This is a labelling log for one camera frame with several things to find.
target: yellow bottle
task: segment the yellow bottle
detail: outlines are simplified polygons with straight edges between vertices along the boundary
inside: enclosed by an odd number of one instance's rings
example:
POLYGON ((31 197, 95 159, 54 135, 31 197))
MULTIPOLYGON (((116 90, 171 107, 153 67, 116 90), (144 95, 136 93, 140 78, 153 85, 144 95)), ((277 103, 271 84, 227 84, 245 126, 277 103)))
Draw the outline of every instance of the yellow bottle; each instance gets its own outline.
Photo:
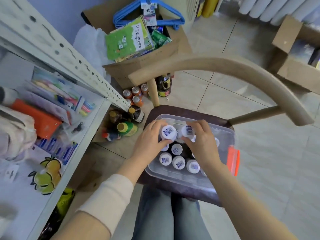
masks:
POLYGON ((218 1, 219 0, 205 0, 204 7, 202 10, 202 16, 204 16, 205 18, 210 17, 214 13, 218 1))

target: jeans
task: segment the jeans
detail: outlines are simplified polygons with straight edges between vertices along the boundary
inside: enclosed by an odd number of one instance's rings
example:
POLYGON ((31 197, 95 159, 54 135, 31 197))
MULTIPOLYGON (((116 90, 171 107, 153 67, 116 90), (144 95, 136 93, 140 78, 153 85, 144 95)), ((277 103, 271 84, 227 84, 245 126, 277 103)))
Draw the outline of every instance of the jeans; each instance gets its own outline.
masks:
POLYGON ((132 240, 212 240, 199 202, 145 185, 132 240))

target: fruit-shaped decoration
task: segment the fruit-shaped decoration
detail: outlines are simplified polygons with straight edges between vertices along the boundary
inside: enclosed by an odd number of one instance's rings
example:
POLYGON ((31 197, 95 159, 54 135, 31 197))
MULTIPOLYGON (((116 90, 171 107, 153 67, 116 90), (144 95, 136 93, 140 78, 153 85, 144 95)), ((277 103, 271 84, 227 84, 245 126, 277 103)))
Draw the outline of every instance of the fruit-shaped decoration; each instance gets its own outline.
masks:
POLYGON ((54 157, 46 157, 40 163, 41 166, 47 169, 46 173, 40 174, 36 171, 31 172, 28 177, 33 177, 31 185, 35 185, 34 189, 41 192, 43 195, 51 194, 61 180, 61 163, 54 157))

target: clear plastic storage box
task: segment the clear plastic storage box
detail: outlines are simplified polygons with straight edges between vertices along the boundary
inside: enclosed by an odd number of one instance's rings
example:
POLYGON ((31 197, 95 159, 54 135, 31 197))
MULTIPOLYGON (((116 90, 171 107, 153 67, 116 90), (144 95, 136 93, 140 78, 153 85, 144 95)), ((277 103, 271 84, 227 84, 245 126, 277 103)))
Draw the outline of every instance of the clear plastic storage box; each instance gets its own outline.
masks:
MULTIPOLYGON (((169 125, 173 125, 177 130, 186 125, 187 121, 195 121, 193 119, 174 116, 170 114, 162 114, 157 117, 157 120, 164 119, 169 125)), ((231 173, 236 175, 239 164, 238 150, 234 150, 236 137, 235 132, 232 129, 225 128, 215 124, 209 124, 212 133, 219 140, 218 152, 222 163, 226 164, 231 173)), ((185 159, 193 159, 191 150, 182 141, 175 141, 170 144, 168 152, 171 153, 172 145, 180 143, 183 147, 181 154, 185 159)), ((159 157, 163 152, 160 152, 157 157, 148 165, 146 172, 153 177, 178 183, 181 185, 189 186, 195 189, 202 189, 206 191, 215 191, 210 180, 204 176, 201 172, 193 174, 188 172, 186 167, 182 170, 177 170, 172 164, 164 166, 160 163, 159 157)))

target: wooden chair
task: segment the wooden chair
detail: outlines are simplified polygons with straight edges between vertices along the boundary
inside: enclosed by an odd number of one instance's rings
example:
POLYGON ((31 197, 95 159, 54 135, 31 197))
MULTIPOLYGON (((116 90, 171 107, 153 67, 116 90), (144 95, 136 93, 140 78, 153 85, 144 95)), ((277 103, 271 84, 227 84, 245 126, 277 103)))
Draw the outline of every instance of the wooden chair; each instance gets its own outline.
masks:
MULTIPOLYGON (((205 119, 209 123, 231 129, 233 129, 233 125, 261 120, 282 113, 285 113, 297 126, 314 123, 314 120, 302 103, 281 81, 263 68, 242 57, 226 54, 179 54, 141 68, 130 74, 129 79, 135 86, 143 83, 148 84, 149 95, 154 108, 147 118, 146 126, 161 114, 176 115, 195 120, 205 119), (154 78, 165 73, 172 73, 180 70, 204 70, 237 77, 259 88, 277 105, 228 120, 188 109, 160 105, 157 85, 154 78)), ((154 178, 149 176, 146 172, 140 177, 139 183, 151 184, 157 188, 181 194, 184 197, 210 202, 218 206, 221 205, 218 196, 215 193, 204 192, 202 190, 154 178)))

